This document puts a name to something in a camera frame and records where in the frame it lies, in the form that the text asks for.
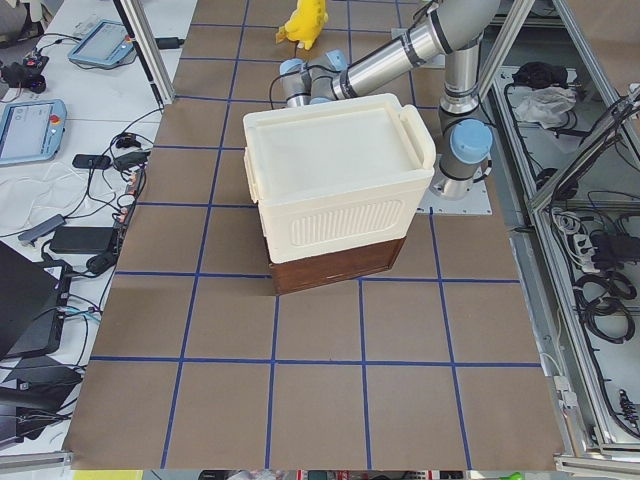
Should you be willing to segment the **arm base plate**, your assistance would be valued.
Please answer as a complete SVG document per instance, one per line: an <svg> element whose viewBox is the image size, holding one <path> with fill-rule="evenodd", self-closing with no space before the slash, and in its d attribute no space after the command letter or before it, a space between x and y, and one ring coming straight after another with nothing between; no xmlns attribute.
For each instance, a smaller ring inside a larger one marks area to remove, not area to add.
<svg viewBox="0 0 640 480"><path fill-rule="evenodd" d="M406 28L392 28L390 30L390 35L392 39L400 37L404 35L406 32ZM429 59L427 59L424 63L420 65L421 68L425 69L444 69L445 68L445 55L437 54Z"/></svg>
<svg viewBox="0 0 640 480"><path fill-rule="evenodd" d="M436 155L434 177L416 212L418 214L488 216L493 214L485 180L475 182L483 170L476 169L474 177L465 183L446 177L439 168L441 154Z"/></svg>

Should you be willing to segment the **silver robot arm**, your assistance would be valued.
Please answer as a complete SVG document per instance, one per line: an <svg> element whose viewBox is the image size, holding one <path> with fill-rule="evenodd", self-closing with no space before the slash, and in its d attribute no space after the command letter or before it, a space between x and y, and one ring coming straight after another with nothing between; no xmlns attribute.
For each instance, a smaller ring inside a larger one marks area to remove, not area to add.
<svg viewBox="0 0 640 480"><path fill-rule="evenodd" d="M270 163L271 193L349 190L378 183L409 184L424 193L435 174L435 147L417 114L376 91L438 54L455 54L477 40L495 1L451 1L423 12L401 35L347 64L339 50L312 61L291 58L279 70L290 107L305 116Z"/></svg>

